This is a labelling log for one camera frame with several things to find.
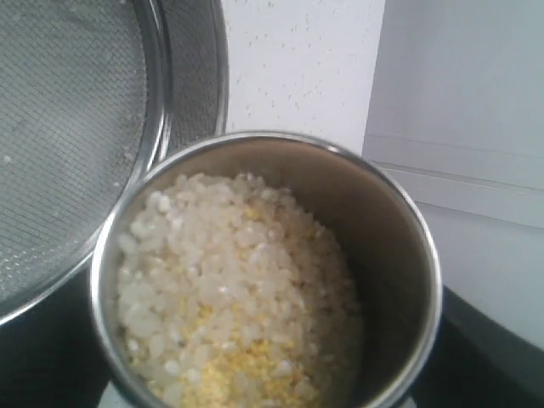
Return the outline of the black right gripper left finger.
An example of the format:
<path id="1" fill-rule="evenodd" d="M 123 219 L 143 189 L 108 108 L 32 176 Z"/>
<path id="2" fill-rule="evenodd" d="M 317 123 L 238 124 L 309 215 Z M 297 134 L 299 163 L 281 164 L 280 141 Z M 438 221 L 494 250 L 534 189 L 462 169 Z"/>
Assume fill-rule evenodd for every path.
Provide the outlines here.
<path id="1" fill-rule="evenodd" d="M 89 271 L 1 326 L 2 407 L 96 407 L 110 372 L 93 333 Z"/>

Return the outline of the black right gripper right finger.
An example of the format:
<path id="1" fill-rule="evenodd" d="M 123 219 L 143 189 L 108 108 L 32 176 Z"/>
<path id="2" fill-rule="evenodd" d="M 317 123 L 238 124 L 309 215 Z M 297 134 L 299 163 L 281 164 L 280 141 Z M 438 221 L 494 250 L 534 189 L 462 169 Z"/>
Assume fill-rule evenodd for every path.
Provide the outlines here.
<path id="1" fill-rule="evenodd" d="M 542 407 L 543 351 L 444 289 L 434 350 L 404 407 Z"/>

